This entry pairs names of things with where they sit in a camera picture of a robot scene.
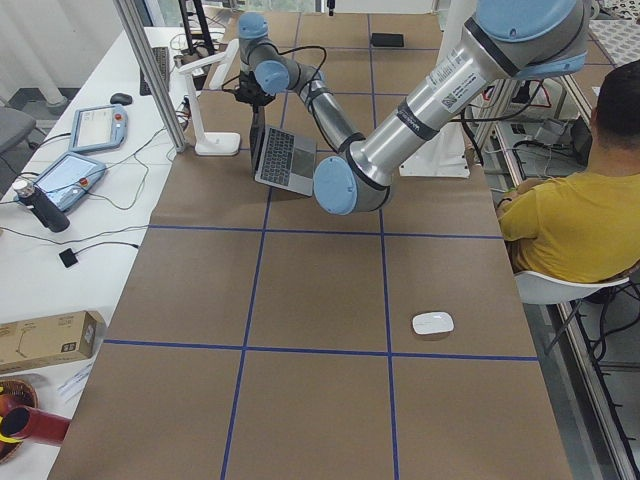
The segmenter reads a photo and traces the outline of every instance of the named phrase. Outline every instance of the black hair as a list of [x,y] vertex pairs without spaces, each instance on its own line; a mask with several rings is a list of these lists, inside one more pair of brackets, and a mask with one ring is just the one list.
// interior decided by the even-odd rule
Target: black hair
[[604,147],[640,148],[640,60],[607,74],[597,108],[596,126]]

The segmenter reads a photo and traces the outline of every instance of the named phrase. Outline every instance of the black bottle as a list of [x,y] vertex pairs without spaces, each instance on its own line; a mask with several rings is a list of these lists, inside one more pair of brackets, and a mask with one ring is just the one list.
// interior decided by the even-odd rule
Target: black bottle
[[33,182],[20,178],[13,182],[12,188],[18,194],[18,200],[49,230],[61,232],[69,226],[67,216]]

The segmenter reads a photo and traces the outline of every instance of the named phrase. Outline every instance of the computer mouse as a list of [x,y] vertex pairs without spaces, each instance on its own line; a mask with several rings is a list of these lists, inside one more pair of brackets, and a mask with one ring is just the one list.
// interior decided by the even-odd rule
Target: computer mouse
[[453,330],[453,319],[447,312],[427,312],[413,317],[413,331],[418,335],[446,333]]
[[109,103],[111,103],[111,105],[114,105],[116,103],[119,103],[120,105],[130,105],[131,102],[133,102],[133,97],[126,93],[114,93],[113,95],[111,95],[111,100],[109,100]]

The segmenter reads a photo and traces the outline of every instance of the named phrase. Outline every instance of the keyboard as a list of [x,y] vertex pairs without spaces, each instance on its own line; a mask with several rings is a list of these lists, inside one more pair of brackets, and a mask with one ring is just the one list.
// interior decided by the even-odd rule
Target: keyboard
[[293,158],[293,139],[290,133],[270,129],[267,146],[262,157],[260,178],[278,185],[289,185],[291,160]]
[[[171,72],[169,68],[169,47],[152,47],[151,50],[153,51],[153,58],[158,65],[158,69],[160,69],[160,76],[167,90],[169,90],[169,73]],[[151,95],[151,89],[144,78],[142,69],[140,70],[140,95]]]

